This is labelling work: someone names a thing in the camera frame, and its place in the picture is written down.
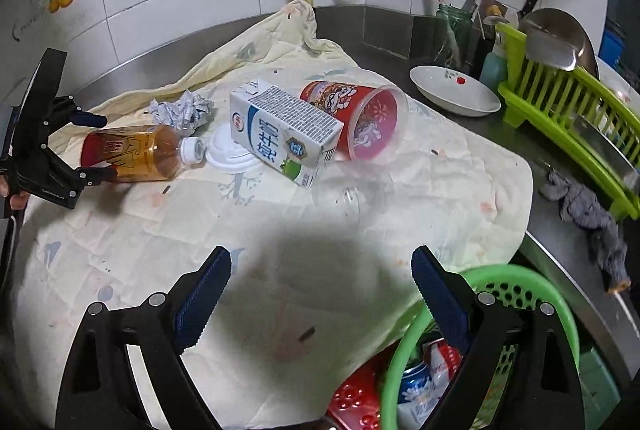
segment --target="gray cloth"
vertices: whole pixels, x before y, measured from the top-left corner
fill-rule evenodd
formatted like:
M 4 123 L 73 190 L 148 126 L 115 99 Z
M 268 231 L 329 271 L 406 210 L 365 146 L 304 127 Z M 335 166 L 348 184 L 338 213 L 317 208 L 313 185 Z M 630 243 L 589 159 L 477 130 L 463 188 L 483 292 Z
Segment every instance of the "gray cloth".
M 626 242 L 622 227 L 598 202 L 596 194 L 585 185 L 567 179 L 555 170 L 549 172 L 548 183 L 540 193 L 550 201 L 562 200 L 560 217 L 586 230 L 593 230 L 590 245 L 600 269 L 611 278 L 609 291 L 627 289 L 631 280 L 626 273 Z
M 149 103 L 154 123 L 172 126 L 187 136 L 209 121 L 211 109 L 211 100 L 190 90 L 185 90 L 176 102 L 158 103 L 152 100 Z

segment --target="green basket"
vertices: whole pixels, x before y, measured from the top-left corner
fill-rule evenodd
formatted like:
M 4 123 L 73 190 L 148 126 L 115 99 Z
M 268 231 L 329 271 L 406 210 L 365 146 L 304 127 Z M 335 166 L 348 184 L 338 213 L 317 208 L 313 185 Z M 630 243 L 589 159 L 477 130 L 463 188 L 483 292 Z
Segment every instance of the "green basket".
M 528 120 L 566 152 L 612 199 L 616 220 L 640 215 L 638 195 L 573 130 L 576 116 L 584 116 L 635 167 L 640 166 L 640 120 L 607 87 L 582 67 L 561 71 L 525 56 L 527 36 L 498 24 L 507 51 L 508 80 L 498 86 L 507 109 L 504 121 L 518 128 Z
M 556 308 L 566 337 L 569 340 L 575 366 L 576 368 L 578 367 L 580 341 L 578 339 L 578 329 L 575 326 L 574 316 L 569 306 L 562 296 L 560 296 L 558 290 L 546 278 L 526 267 L 512 264 L 476 267 L 461 273 L 461 275 L 476 293 L 482 291 L 490 292 L 498 298 L 502 304 L 507 306 L 532 310 L 541 302 L 549 302 L 552 304 Z M 411 325 L 409 325 L 402 340 L 400 340 L 396 353 L 389 364 L 385 384 L 382 389 L 382 400 L 380 402 L 382 430 L 398 430 L 396 407 L 398 405 L 398 394 L 402 374 L 404 373 L 412 349 L 415 348 L 424 331 L 432 325 L 433 317 L 427 309 L 427 306 L 424 306 L 420 314 L 418 314 Z M 491 387 L 474 421 L 473 429 L 482 428 L 492 421 L 507 378 L 509 377 L 514 352 L 514 346 L 505 346 L 502 348 Z

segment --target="green dish rack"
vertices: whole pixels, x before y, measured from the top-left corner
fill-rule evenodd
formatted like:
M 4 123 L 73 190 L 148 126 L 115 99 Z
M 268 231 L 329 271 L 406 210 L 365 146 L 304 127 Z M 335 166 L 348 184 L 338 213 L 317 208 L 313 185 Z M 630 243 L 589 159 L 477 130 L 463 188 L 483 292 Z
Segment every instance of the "green dish rack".
M 525 120 L 566 152 L 612 199 L 616 220 L 640 216 L 640 201 L 613 170 L 572 130 L 583 116 L 625 155 L 640 166 L 640 120 L 615 94 L 581 67 L 561 71 L 528 60 L 527 36 L 498 24 L 507 51 L 507 81 L 498 86 L 507 109 L 503 120 L 518 128 Z

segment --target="red paper bucket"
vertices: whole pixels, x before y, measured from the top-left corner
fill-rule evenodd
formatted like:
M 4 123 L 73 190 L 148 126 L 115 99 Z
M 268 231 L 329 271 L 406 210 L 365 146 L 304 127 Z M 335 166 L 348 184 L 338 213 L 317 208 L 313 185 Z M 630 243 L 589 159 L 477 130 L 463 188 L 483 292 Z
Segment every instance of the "red paper bucket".
M 338 150 L 351 159 L 392 156 L 406 126 L 408 104 L 396 86 L 311 82 L 300 98 L 344 123 Z

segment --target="screw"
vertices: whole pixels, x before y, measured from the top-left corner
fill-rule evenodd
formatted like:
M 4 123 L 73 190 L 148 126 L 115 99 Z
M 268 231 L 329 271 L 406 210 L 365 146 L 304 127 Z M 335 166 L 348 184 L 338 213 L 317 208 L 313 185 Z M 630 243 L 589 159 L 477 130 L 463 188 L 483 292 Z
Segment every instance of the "screw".
M 91 316 L 97 315 L 102 311 L 102 304 L 100 302 L 92 303 L 86 310 Z
M 478 295 L 478 300 L 481 301 L 484 305 L 495 304 L 495 296 L 493 296 L 491 293 L 487 293 L 486 291 Z
M 152 305 L 153 307 L 158 307 L 159 305 L 162 305 L 164 303 L 165 299 L 166 299 L 166 296 L 164 295 L 164 293 L 153 293 L 149 297 L 149 305 Z
M 551 316 L 553 313 L 556 312 L 554 307 L 551 304 L 548 304 L 546 302 L 542 302 L 542 304 L 540 304 L 540 310 L 547 316 Z

